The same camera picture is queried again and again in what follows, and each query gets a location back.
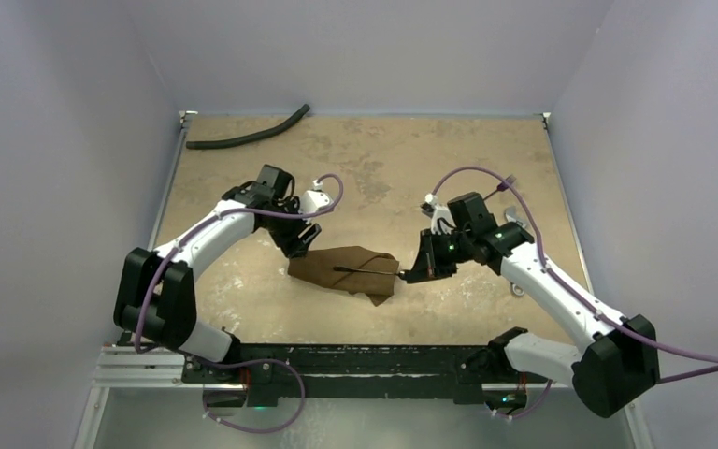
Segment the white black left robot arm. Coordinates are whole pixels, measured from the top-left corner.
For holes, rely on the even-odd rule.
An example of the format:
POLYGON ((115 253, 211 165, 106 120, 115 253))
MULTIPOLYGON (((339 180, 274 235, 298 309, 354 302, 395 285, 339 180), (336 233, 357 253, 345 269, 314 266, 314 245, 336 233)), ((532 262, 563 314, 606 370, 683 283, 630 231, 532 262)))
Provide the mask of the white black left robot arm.
POLYGON ((217 382, 236 379, 241 342, 199 317, 195 285, 236 243, 263 229, 288 259, 303 257, 321 233, 315 218, 334 210, 339 196, 323 189, 325 176, 295 191, 294 175, 262 166, 254 180, 227 190, 213 209, 179 236, 124 259, 113 312, 139 354, 163 348, 200 359, 217 382))

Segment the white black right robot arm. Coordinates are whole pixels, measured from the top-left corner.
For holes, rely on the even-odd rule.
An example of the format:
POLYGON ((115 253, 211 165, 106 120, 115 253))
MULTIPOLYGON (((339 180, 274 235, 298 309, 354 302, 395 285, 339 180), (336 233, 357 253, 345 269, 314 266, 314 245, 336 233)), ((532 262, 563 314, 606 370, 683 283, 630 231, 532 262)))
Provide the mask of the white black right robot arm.
POLYGON ((417 257, 400 273, 409 284, 450 278, 473 261, 530 296, 566 332, 569 343, 516 328, 489 344, 487 367, 501 381, 520 372, 571 387, 592 413, 608 418, 660 381, 658 355, 648 340, 653 324, 623 316, 539 252, 531 231, 516 221, 500 224, 476 192, 446 204, 426 195, 421 210, 430 225, 420 233, 417 257))

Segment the brown fabric napkin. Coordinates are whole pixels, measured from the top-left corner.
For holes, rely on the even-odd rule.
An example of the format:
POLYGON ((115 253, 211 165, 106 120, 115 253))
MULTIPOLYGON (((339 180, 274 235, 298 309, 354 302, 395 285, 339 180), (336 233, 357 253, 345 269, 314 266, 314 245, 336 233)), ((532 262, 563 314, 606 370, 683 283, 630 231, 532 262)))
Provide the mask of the brown fabric napkin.
POLYGON ((310 250, 289 261, 287 274, 321 288, 363 294, 378 307, 395 293, 400 262, 361 246, 310 250))

